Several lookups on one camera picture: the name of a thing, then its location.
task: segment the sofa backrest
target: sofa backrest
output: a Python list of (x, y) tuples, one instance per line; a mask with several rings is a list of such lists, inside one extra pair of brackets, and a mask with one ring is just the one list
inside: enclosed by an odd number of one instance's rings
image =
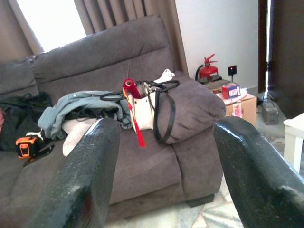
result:
[(76, 91), (120, 91), (127, 77), (155, 80), (166, 68), (174, 71), (168, 34), (157, 16), (39, 54), (32, 67), (39, 91), (49, 94), (53, 103)]
[(38, 94), (31, 65), (33, 57), (0, 64), (0, 99), (9, 96), (22, 96), (26, 93)]

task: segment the white table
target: white table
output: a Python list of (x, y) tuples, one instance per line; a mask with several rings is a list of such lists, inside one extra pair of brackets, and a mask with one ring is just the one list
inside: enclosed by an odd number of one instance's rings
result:
[(285, 125), (284, 158), (299, 172), (304, 139), (304, 113), (283, 123)]

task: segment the table leg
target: table leg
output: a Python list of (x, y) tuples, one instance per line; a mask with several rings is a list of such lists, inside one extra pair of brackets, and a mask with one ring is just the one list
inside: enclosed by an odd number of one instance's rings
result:
[(302, 138), (285, 134), (284, 158), (297, 172), (300, 171), (302, 144)]

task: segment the electrical outlet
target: electrical outlet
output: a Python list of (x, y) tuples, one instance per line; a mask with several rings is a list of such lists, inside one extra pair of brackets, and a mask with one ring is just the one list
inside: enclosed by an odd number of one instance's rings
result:
[(235, 75), (237, 74), (237, 65), (229, 66), (228, 67), (228, 75)]

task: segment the white wall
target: white wall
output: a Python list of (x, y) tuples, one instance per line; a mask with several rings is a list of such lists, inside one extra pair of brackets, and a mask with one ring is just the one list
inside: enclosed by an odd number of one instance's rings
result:
[(237, 65), (234, 81), (255, 87), (258, 81), (258, 0), (175, 0), (190, 77), (204, 57), (223, 79)]

